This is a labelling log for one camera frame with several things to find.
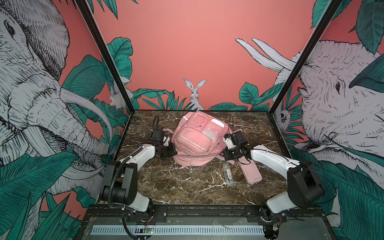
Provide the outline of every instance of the small plastic bottle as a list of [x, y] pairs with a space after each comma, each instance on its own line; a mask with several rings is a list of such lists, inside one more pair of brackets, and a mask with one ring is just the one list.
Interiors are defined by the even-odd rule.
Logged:
[[227, 183], [227, 186], [235, 185], [231, 168], [229, 167], [229, 164], [227, 162], [223, 163], [223, 171], [224, 171], [225, 182]]

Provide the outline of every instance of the black metal frame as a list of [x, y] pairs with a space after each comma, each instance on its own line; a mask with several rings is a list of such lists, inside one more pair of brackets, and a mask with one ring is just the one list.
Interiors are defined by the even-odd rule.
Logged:
[[311, 55], [312, 50], [314, 49], [314, 47], [316, 46], [320, 37], [324, 33], [329, 22], [332, 20], [332, 17], [336, 13], [336, 11], [339, 8], [342, 1], [343, 0], [332, 0], [331, 3], [329, 4], [328, 8], [325, 10], [325, 13], [323, 14], [322, 18], [320, 19], [315, 30], [313, 31], [311, 38], [309, 39], [309, 41], [308, 41], [307, 45], [305, 46], [302, 54], [300, 55], [299, 59], [297, 60], [296, 65], [293, 67], [291, 74], [289, 75], [287, 81], [285, 82], [283, 88], [281, 89], [279, 95], [277, 96], [276, 101], [273, 103], [271, 109], [269, 110], [269, 112], [271, 114], [275, 113], [279, 103], [283, 100], [284, 96], [286, 95], [289, 88], [293, 84], [293, 81], [296, 79], [301, 68], [305, 64], [305, 61]]
[[103, 39], [103, 37], [99, 31], [99, 28], [98, 28], [94, 18], [93, 18], [92, 12], [86, 3], [86, 0], [76, 0], [76, 3], [77, 3], [77, 6], [79, 7], [81, 14], [83, 15], [85, 22], [88, 25], [89, 30], [91, 31], [93, 39], [95, 40], [95, 42], [96, 42], [96, 44], [97, 44], [97, 46], [101, 52], [101, 56], [105, 60], [105, 63], [107, 64], [107, 67], [112, 74], [113, 80], [116, 82], [116, 84], [120, 90], [120, 93], [122, 94], [122, 97], [124, 98], [124, 101], [127, 104], [127, 107], [129, 109], [131, 115], [133, 115], [133, 113], [135, 112], [135, 109], [134, 109], [134, 107], [133, 107], [133, 105], [132, 105], [132, 103], [128, 97], [128, 94], [125, 90], [125, 86], [123, 85], [123, 83], [120, 79], [120, 74], [116, 69], [116, 65], [115, 65], [115, 63], [114, 63], [114, 61], [113, 61], [113, 59], [109, 53], [108, 47], [104, 42], [104, 39]]
[[[250, 223], [258, 223], [259, 225], [270, 225], [260, 218], [258, 210], [260, 205], [188, 205], [188, 204], [154, 204], [155, 218], [151, 223], [166, 222], [167, 217], [220, 217], [220, 218], [239, 218], [246, 217]], [[111, 209], [107, 204], [91, 205], [80, 224], [78, 234], [74, 240], [81, 240], [85, 234], [89, 221], [92, 217], [121, 217], [124, 212], [130, 210]], [[283, 211], [282, 220], [288, 218], [316, 217], [321, 218], [326, 226], [327, 231], [332, 240], [337, 240], [327, 217], [320, 206], [311, 206], [302, 209], [291, 209]], [[128, 216], [127, 222], [136, 222], [142, 224], [142, 221], [131, 214]]]

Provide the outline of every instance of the green leaf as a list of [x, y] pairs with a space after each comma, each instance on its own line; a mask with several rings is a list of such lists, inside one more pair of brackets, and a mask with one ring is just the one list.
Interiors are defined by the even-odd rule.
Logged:
[[289, 127], [297, 127], [297, 126], [302, 126], [301, 122], [292, 122], [289, 124]]
[[301, 105], [297, 105], [291, 109], [289, 109], [290, 112], [300, 112], [301, 113]]
[[57, 232], [57, 229], [61, 229], [60, 219], [64, 213], [65, 205], [68, 201], [69, 195], [60, 202], [55, 209], [48, 215], [44, 222], [40, 225], [32, 240], [40, 239], [54, 239], [54, 234]]
[[74, 228], [74, 225], [76, 224], [77, 221], [79, 221], [80, 215], [75, 218], [72, 222], [71, 222], [71, 225], [69, 225], [69, 227], [65, 230], [65, 232], [61, 232], [61, 238], [60, 240], [66, 240], [67, 238], [70, 238], [70, 237], [74, 237], [75, 235], [73, 236], [70, 236], [70, 232], [73, 230]]
[[285, 141], [287, 144], [288, 144], [288, 143], [293, 144], [293, 145], [297, 144], [297, 142], [296, 142], [295, 140], [292, 140], [292, 139], [284, 138], [284, 141]]
[[285, 109], [288, 108], [289, 101], [291, 100], [291, 93], [292, 93], [292, 85], [289, 87], [287, 92], [287, 97], [285, 98]]
[[[100, 102], [100, 100], [98, 99], [90, 99], [90, 101], [105, 113], [105, 115], [108, 117], [108, 120], [112, 128], [117, 126], [124, 127], [123, 123], [126, 123], [129, 120], [129, 117], [125, 115], [124, 112], [123, 113], [118, 112], [116, 107], [111, 107], [110, 105], [106, 104], [104, 101]], [[100, 124], [103, 127], [106, 126], [106, 124], [101, 119], [101, 117], [96, 113], [94, 113], [92, 110], [89, 110], [88, 108], [84, 108], [84, 107], [80, 107], [80, 109], [90, 120], [94, 122], [100, 122]]]
[[146, 89], [146, 88], [140, 88], [133, 92], [133, 98], [140, 98], [141, 95], [144, 95], [149, 98], [156, 98], [157, 93], [159, 95], [167, 94], [168, 96], [171, 94], [167, 90], [155, 90], [155, 89]]
[[191, 107], [193, 106], [191, 106], [191, 104], [192, 103], [188, 103], [185, 107], [183, 107], [183, 110], [190, 110], [191, 109]]
[[173, 102], [172, 106], [170, 107], [171, 110], [177, 110], [177, 105], [179, 104], [179, 97], [177, 97], [176, 101]]
[[133, 105], [133, 108], [135, 110], [139, 110], [140, 106], [139, 106], [139, 103], [137, 102], [137, 99], [136, 98], [131, 98], [131, 103]]
[[17, 217], [15, 224], [9, 231], [6, 240], [21, 240], [23, 237], [25, 225], [28, 219], [29, 210], [31, 209], [31, 194], [28, 194], [26, 202], [20, 215]]
[[290, 107], [292, 107], [292, 106], [296, 103], [297, 99], [299, 99], [299, 97], [300, 97], [300, 94], [297, 94], [297, 95], [292, 99], [292, 101], [290, 101], [290, 103], [289, 103], [287, 109], [289, 109]]
[[133, 54], [131, 40], [128, 38], [115, 38], [107, 46], [120, 76], [130, 79], [132, 62], [128, 57]]
[[356, 22], [356, 33], [365, 48], [376, 53], [384, 34], [384, 2], [363, 0]]
[[332, 230], [333, 232], [335, 233], [336, 237], [337, 237], [337, 240], [351, 240], [350, 238], [346, 237], [343, 233], [342, 233], [342, 228], [339, 228], [339, 227], [332, 227]]
[[291, 116], [291, 121], [296, 121], [301, 119], [301, 115]]
[[104, 11], [103, 3], [101, 2], [101, 0], [97, 0], [97, 2], [100, 4], [102, 10]]
[[91, 10], [92, 10], [92, 13], [93, 13], [94, 12], [94, 8], [93, 8], [92, 0], [88, 0], [88, 3], [89, 3], [89, 6], [91, 7]]
[[57, 206], [55, 200], [53, 199], [53, 196], [49, 193], [46, 193], [45, 200], [47, 201], [49, 211], [53, 211]]
[[269, 103], [253, 106], [251, 111], [269, 111]]
[[351, 148], [344, 147], [344, 146], [338, 144], [337, 142], [333, 141], [332, 139], [330, 139], [328, 136], [325, 136], [325, 137], [328, 138], [331, 142], [333, 142], [333, 143], [337, 144], [338, 146], [344, 148], [344, 150], [346, 150], [348, 152], [351, 152], [353, 154], [356, 154], [357, 156], [360, 156], [360, 157], [366, 158], [368, 160], [371, 160], [372, 162], [375, 162], [375, 163], [379, 164], [380, 166], [384, 167], [384, 157], [376, 155], [376, 154], [373, 154], [373, 153], [362, 152], [362, 151], [358, 151], [358, 150], [354, 150], [354, 149], [351, 149]]
[[178, 110], [181, 110], [183, 108], [183, 105], [184, 105], [184, 101], [186, 100], [187, 98], [184, 98], [183, 100], [181, 100], [180, 104], [179, 104], [179, 107], [177, 108]]
[[33, 206], [40, 196], [59, 179], [60, 175], [79, 157], [61, 152], [49, 157], [22, 155], [17, 160], [0, 167], [0, 235], [15, 223], [21, 207], [30, 193]]
[[362, 174], [362, 175], [364, 175], [364, 176], [366, 176], [367, 178], [369, 178], [370, 180], [373, 181], [373, 179], [372, 179], [366, 172], [364, 172], [363, 170], [361, 170], [361, 168], [360, 168], [359, 166], [357, 166], [357, 167], [355, 168], [355, 171], [358, 172], [358, 173], [360, 173], [360, 174]]
[[363, 69], [349, 84], [349, 88], [356, 85], [384, 93], [384, 54]]
[[250, 104], [252, 99], [259, 97], [259, 90], [255, 85], [245, 82], [240, 89], [239, 97], [243, 103]]
[[265, 102], [267, 99], [266, 97], [259, 97], [259, 98], [254, 98], [250, 101], [250, 103], [252, 104], [252, 106], [255, 106], [255, 105], [259, 105], [260, 103], [263, 103]]
[[329, 0], [316, 0], [313, 11], [312, 11], [312, 26], [311, 28], [316, 27], [317, 23], [320, 21], [323, 12], [327, 8]]
[[335, 19], [337, 16], [339, 16], [339, 14], [341, 14], [341, 12], [348, 6], [348, 4], [351, 2], [352, 0], [343, 0], [340, 4], [340, 6], [337, 8], [336, 10], [336, 13], [335, 15], [333, 15], [333, 18], [332, 19]]
[[113, 12], [113, 15], [115, 15], [116, 18], [118, 18], [118, 8], [116, 6], [115, 0], [104, 0], [107, 7]]
[[279, 83], [266, 90], [260, 97], [266, 97], [266, 100], [269, 100], [279, 94], [281, 89], [283, 88], [284, 83]]
[[235, 106], [236, 106], [236, 104], [234, 104], [234, 103], [219, 103], [219, 104], [216, 104], [216, 105], [210, 107], [209, 110], [226, 111], [226, 110], [233, 108]]
[[117, 145], [119, 145], [120, 143], [120, 140], [121, 140], [121, 136], [120, 135], [114, 135], [112, 137], [112, 140], [111, 140], [111, 143], [109, 144], [109, 147], [108, 147], [108, 152], [110, 153]]
[[155, 108], [155, 109], [157, 109], [157, 110], [163, 110], [161, 107], [159, 107], [158, 105], [154, 104], [154, 103], [151, 102], [151, 101], [148, 101], [147, 99], [144, 99], [144, 98], [143, 98], [143, 101], [144, 101], [145, 103], [147, 103], [149, 106], [151, 106], [151, 107], [153, 107], [153, 108]]
[[161, 98], [159, 93], [157, 93], [157, 101], [159, 102], [159, 105], [160, 105], [161, 109], [165, 110], [163, 99]]
[[286, 131], [287, 131], [287, 132], [297, 132], [297, 133], [300, 133], [300, 134], [303, 134], [303, 135], [304, 135], [304, 133], [303, 133], [302, 131], [297, 130], [296, 128], [293, 128], [293, 127], [289, 127], [289, 128], [287, 128]]
[[282, 132], [281, 133], [284, 137], [289, 138], [289, 139], [303, 139], [300, 135], [297, 135], [295, 133], [286, 133]]
[[191, 103], [189, 103], [189, 104], [190, 104], [190, 106], [188, 105], [187, 110], [195, 110], [195, 109], [192, 109], [194, 107], [194, 104], [191, 104]]
[[351, 33], [351, 32], [353, 32], [353, 31], [356, 31], [356, 24], [355, 24], [355, 26], [354, 26], [348, 33]]
[[95, 204], [96, 200], [91, 198], [91, 196], [81, 187], [74, 189], [77, 193], [76, 199], [81, 203], [82, 207], [89, 207], [89, 205]]
[[72, 69], [62, 87], [83, 98], [93, 99], [104, 88], [105, 82], [102, 63], [87, 55]]
[[169, 108], [171, 104], [175, 102], [175, 91], [173, 91], [167, 98], [167, 107], [166, 110]]
[[[342, 233], [345, 237], [354, 240], [384, 239], [384, 232], [377, 231], [382, 228], [384, 220], [384, 190], [382, 188], [343, 164], [317, 161], [313, 155], [295, 147], [290, 153], [293, 159], [312, 162], [316, 171], [336, 186], [341, 211], [338, 236]], [[334, 188], [326, 178], [319, 177], [325, 187], [325, 194], [318, 199], [318, 202], [332, 199], [335, 195]], [[332, 206], [332, 201], [321, 204], [326, 215], [332, 211]], [[356, 209], [359, 209], [362, 214], [356, 214]]]
[[228, 111], [246, 111], [248, 110], [247, 106], [235, 106], [228, 109]]

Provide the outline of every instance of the marble table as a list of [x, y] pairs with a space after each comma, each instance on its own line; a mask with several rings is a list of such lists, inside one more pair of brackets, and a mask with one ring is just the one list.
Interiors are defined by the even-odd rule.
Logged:
[[[159, 128], [175, 129], [183, 111], [136, 111], [123, 139], [118, 159], [128, 156], [150, 134], [153, 118], [159, 115]], [[257, 141], [282, 153], [266, 113], [209, 112], [225, 121], [234, 118], [234, 130], [241, 128], [248, 141]], [[286, 180], [274, 170], [257, 163], [263, 177], [250, 185], [240, 166], [231, 165], [235, 185], [223, 184], [222, 161], [214, 159], [201, 167], [177, 169], [172, 158], [149, 160], [138, 172], [138, 191], [156, 204], [261, 204], [264, 200], [286, 190]]]

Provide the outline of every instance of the rabbit illustration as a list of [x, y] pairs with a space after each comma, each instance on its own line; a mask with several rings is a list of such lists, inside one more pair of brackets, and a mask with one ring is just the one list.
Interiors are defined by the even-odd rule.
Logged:
[[187, 85], [187, 87], [189, 89], [192, 90], [192, 94], [191, 94], [191, 106], [192, 106], [192, 110], [204, 110], [204, 108], [200, 105], [199, 103], [199, 94], [198, 94], [198, 89], [201, 88], [207, 81], [205, 79], [201, 80], [196, 88], [193, 88], [193, 84], [191, 81], [189, 81], [188, 79], [184, 78], [184, 82], [185, 84]]

